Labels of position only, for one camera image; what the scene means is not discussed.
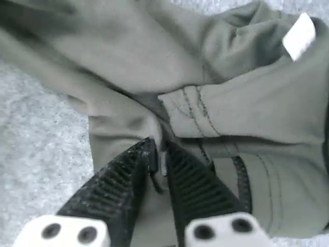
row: green fabric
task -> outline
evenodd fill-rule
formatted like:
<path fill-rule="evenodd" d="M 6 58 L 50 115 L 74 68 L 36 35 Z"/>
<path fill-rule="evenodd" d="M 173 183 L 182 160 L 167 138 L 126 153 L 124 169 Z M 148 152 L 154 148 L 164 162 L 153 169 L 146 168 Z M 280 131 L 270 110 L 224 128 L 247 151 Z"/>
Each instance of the green fabric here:
<path fill-rule="evenodd" d="M 166 0 L 2 0 L 0 56 L 88 115 L 95 171 L 147 136 L 192 152 L 202 138 L 235 193 L 227 158 L 243 159 L 270 235 L 310 237 L 329 222 L 329 33 L 313 19 L 317 39 L 292 62 L 281 41 L 296 19 L 258 2 L 205 16 Z M 168 193 L 150 187 L 132 247 L 173 244 Z"/>

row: white tag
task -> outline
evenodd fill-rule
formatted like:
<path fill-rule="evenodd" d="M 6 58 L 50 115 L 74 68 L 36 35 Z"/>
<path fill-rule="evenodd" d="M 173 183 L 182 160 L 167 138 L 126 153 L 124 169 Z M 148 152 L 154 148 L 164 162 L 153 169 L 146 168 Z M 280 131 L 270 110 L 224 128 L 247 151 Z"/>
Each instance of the white tag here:
<path fill-rule="evenodd" d="M 298 60 L 315 40 L 314 23 L 306 13 L 302 13 L 293 27 L 283 38 L 282 43 L 293 61 Z"/>

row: screw hole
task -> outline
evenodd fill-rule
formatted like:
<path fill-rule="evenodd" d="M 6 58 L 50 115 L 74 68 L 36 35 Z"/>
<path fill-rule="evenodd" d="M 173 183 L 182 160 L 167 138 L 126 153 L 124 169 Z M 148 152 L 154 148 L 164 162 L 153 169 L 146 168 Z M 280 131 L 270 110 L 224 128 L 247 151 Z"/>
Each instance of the screw hole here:
<path fill-rule="evenodd" d="M 198 239 L 209 240 L 215 236 L 214 231 L 207 225 L 199 225 L 194 229 L 194 235 Z"/>
<path fill-rule="evenodd" d="M 97 236 L 97 230 L 94 227 L 86 227 L 79 232 L 78 240 L 81 243 L 91 243 Z"/>
<path fill-rule="evenodd" d="M 250 233 L 252 226 L 249 221 L 245 219 L 236 219 L 232 222 L 233 229 L 238 233 Z"/>
<path fill-rule="evenodd" d="M 60 230 L 61 230 L 61 225 L 59 225 L 58 223 L 51 224 L 46 228 L 44 228 L 44 230 L 42 231 L 42 237 L 44 239 L 54 238 L 58 235 Z"/>

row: floor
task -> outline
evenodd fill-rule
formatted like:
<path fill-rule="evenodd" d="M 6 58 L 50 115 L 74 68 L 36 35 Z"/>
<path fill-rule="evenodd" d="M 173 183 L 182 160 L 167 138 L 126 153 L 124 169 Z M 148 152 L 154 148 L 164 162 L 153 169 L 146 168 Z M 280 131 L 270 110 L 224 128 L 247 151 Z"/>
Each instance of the floor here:
<path fill-rule="evenodd" d="M 207 14 L 248 0 L 175 0 Z M 327 0 L 267 0 L 286 12 L 307 12 L 329 24 Z M 53 214 L 92 176 L 87 119 L 65 96 L 0 58 L 0 246 L 11 246 L 25 223 Z M 325 247 L 329 236 L 275 239 L 276 246 Z"/>

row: white plastic part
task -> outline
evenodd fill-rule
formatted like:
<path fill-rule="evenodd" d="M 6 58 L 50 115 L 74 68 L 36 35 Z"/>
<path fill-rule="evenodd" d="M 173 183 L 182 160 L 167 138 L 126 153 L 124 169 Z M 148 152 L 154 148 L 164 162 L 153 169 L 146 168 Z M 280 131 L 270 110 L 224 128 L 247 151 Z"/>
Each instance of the white plastic part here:
<path fill-rule="evenodd" d="M 237 232 L 233 228 L 235 220 L 245 220 L 251 226 L 250 232 Z M 197 237 L 196 229 L 209 227 L 213 235 L 209 238 Z M 273 244 L 250 214 L 236 213 L 192 221 L 185 230 L 186 247 L 272 247 Z"/>
<path fill-rule="evenodd" d="M 293 61 L 298 60 L 316 38 L 312 19 L 302 13 L 293 27 L 283 38 L 282 43 Z"/>
<path fill-rule="evenodd" d="M 54 234 L 56 231 L 48 232 L 48 238 L 45 238 L 44 230 L 52 224 L 57 224 L 57 230 L 59 225 L 60 229 L 57 234 Z M 92 241 L 89 238 L 89 241 L 81 242 L 78 236 L 87 227 L 92 227 L 96 235 Z M 110 244 L 107 226 L 101 220 L 44 215 L 24 226 L 13 247 L 109 247 Z"/>

